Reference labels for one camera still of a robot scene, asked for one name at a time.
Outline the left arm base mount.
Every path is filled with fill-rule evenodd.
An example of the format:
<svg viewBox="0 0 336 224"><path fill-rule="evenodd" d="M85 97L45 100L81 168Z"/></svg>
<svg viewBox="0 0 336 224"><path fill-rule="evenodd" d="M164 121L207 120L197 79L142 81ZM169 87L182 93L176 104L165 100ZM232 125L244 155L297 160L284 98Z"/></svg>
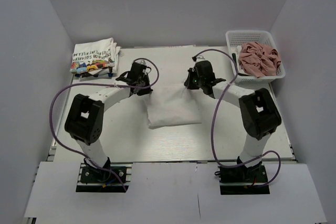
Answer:
<svg viewBox="0 0 336 224"><path fill-rule="evenodd" d="M110 172L97 170L81 163L76 192L77 193L125 193L131 182L131 164L111 164L111 170L116 173L124 184Z"/></svg>

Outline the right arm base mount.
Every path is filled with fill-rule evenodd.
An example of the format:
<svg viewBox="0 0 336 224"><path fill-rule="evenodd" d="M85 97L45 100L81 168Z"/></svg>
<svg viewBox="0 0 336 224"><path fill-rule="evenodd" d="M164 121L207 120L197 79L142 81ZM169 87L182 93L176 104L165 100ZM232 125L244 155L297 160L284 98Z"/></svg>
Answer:
<svg viewBox="0 0 336 224"><path fill-rule="evenodd" d="M221 195L269 195L269 186L262 186L268 182L264 165L257 168L219 167L214 173L219 178Z"/></svg>

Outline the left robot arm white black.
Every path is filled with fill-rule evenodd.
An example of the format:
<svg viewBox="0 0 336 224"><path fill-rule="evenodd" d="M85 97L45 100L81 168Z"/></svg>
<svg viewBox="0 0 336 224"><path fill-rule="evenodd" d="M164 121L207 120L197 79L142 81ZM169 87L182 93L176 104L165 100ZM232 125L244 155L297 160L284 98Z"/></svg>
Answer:
<svg viewBox="0 0 336 224"><path fill-rule="evenodd" d="M93 168L93 176L101 182L110 178L109 157L100 143L104 113L116 103L136 94L150 94L150 67L133 62L131 70L116 78L117 84L91 95L77 94L71 104L65 131L78 143L85 155L85 163Z"/></svg>

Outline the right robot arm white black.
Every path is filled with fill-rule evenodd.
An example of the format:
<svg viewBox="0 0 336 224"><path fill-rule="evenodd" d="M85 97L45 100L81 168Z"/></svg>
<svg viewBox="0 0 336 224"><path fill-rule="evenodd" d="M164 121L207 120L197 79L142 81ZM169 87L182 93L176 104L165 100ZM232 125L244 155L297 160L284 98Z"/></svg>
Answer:
<svg viewBox="0 0 336 224"><path fill-rule="evenodd" d="M208 60L195 60L194 66L188 69L184 86L189 90L201 89L205 95L217 101L211 124L214 160L223 168L237 168L238 177L247 182L255 177L255 168L261 165L266 143L281 124L281 116L267 89L251 90L233 83L233 80L228 82L223 78L216 78ZM237 164L233 166L221 164L215 152L215 120L222 101L240 109L246 131L243 150L237 158Z"/></svg>

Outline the green and white t-shirt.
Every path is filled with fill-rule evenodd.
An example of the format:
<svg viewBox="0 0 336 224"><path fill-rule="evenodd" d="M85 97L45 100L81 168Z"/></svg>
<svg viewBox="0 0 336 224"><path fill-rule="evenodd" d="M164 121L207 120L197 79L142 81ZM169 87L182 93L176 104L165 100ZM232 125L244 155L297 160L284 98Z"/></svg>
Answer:
<svg viewBox="0 0 336 224"><path fill-rule="evenodd" d="M242 50L241 45L231 47L230 52L231 52L232 59L235 61L239 76L250 76L250 74L247 74L244 71L244 69L241 67L241 64L239 63L239 54L240 54L241 50Z"/></svg>

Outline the pink t-shirt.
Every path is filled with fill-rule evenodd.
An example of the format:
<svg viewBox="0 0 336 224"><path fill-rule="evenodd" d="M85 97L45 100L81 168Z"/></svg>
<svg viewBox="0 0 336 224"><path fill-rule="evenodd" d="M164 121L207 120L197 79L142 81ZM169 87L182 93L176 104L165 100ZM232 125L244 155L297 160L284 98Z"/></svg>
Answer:
<svg viewBox="0 0 336 224"><path fill-rule="evenodd" d="M247 74L256 78L277 75L281 58L275 48L258 42L247 42L241 46L239 63Z"/></svg>

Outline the white coca-cola t-shirt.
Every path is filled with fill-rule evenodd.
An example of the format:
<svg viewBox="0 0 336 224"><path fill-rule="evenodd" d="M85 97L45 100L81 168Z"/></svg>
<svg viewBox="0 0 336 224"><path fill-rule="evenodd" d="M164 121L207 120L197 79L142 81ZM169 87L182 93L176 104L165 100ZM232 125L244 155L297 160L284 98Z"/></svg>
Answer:
<svg viewBox="0 0 336 224"><path fill-rule="evenodd" d="M145 96L144 102L151 129L202 122L193 92L182 84L154 88L151 94Z"/></svg>

